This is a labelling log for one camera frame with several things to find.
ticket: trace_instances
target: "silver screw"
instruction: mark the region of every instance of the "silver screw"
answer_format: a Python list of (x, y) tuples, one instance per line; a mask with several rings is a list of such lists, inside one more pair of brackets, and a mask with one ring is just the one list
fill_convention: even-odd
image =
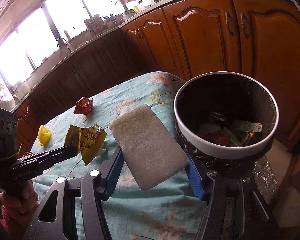
[(90, 176), (96, 177), (96, 176), (99, 175), (99, 173), (100, 173), (100, 171), (98, 171), (98, 170), (93, 170), (93, 171), (90, 171)]
[(210, 170), (210, 171), (208, 171), (208, 174), (212, 177), (215, 177), (215, 176), (217, 176), (218, 173), (214, 170)]
[(57, 178), (57, 182), (58, 183), (62, 183), (62, 182), (64, 182), (66, 179), (64, 178), (64, 177), (59, 177), (59, 178)]
[(251, 179), (249, 177), (243, 177), (242, 181), (245, 183), (249, 183), (249, 182), (251, 182)]

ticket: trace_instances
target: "blue gripper pad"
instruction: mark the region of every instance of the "blue gripper pad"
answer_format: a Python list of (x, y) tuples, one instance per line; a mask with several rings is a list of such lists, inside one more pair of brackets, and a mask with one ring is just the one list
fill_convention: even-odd
[(124, 158), (122, 155), (122, 149), (120, 148), (120, 151), (114, 160), (114, 163), (112, 167), (110, 168), (110, 171), (108, 173), (108, 176), (106, 178), (108, 184), (107, 184), (107, 191), (106, 191), (106, 197), (110, 198), (110, 196), (114, 193), (115, 187), (117, 186), (117, 182), (122, 170), (124, 164)]
[(202, 190), (202, 178), (199, 175), (199, 172), (194, 165), (187, 149), (183, 150), (189, 158), (189, 163), (185, 167), (186, 173), (188, 175), (188, 179), (190, 182), (190, 186), (195, 196), (197, 196), (201, 201), (203, 201), (204, 192)]

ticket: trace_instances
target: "cloth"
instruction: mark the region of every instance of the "cloth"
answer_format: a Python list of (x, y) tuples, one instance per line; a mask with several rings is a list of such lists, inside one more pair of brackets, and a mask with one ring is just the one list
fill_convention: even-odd
[[(91, 114), (74, 115), (72, 107), (49, 121), (45, 126), (52, 132), (50, 142), (42, 147), (36, 139), (31, 152), (62, 147), (70, 125), (89, 127), (98, 124), (107, 132), (107, 136), (101, 155), (89, 165), (84, 166), (79, 154), (55, 164), (44, 171), (43, 175), (33, 179), (39, 202), (57, 177), (83, 177), (97, 169), (103, 160), (110, 158), (118, 144), (108, 125), (118, 115), (135, 106), (148, 104), (176, 138), (173, 100), (183, 84), (183, 80), (169, 73), (147, 73), (93, 96)], [(78, 237), (84, 239), (80, 198), (76, 198), (75, 202)], [(113, 240), (142, 240), (146, 239), (144, 236), (156, 240), (190, 240), (195, 239), (206, 202), (201, 202), (193, 195), (184, 169), (156, 187), (142, 192), (124, 164), (114, 194), (102, 205)]]

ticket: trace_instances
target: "sink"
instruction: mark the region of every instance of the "sink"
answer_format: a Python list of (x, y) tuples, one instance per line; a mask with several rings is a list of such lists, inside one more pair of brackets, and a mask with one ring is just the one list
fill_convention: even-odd
[(72, 50), (72, 52), (76, 51), (77, 49), (79, 49), (80, 47), (82, 47), (84, 44), (87, 44), (88, 42), (89, 42), (89, 41), (85, 41), (85, 42), (79, 44), (78, 46), (76, 46), (76, 47)]

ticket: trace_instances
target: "cabinet handle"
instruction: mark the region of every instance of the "cabinet handle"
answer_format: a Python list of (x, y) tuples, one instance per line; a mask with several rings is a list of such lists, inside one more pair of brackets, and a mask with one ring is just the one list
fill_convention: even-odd
[(140, 35), (140, 28), (138, 28), (138, 34), (139, 34), (139, 37), (140, 37), (140, 38), (143, 38), (143, 36)]
[(249, 35), (245, 33), (244, 23), (243, 23), (243, 19), (246, 17), (244, 15), (244, 13), (240, 13), (240, 17), (241, 17), (241, 27), (242, 27), (242, 31), (243, 31), (243, 36), (247, 39), (249, 37)]
[(135, 35), (138, 39), (140, 39), (140, 37), (139, 37), (138, 34), (137, 34), (137, 30), (134, 30), (134, 35)]
[(228, 12), (226, 12), (226, 26), (228, 28), (230, 36), (233, 36), (233, 32), (230, 30), (230, 27), (229, 27), (228, 17), (230, 17), (230, 14)]

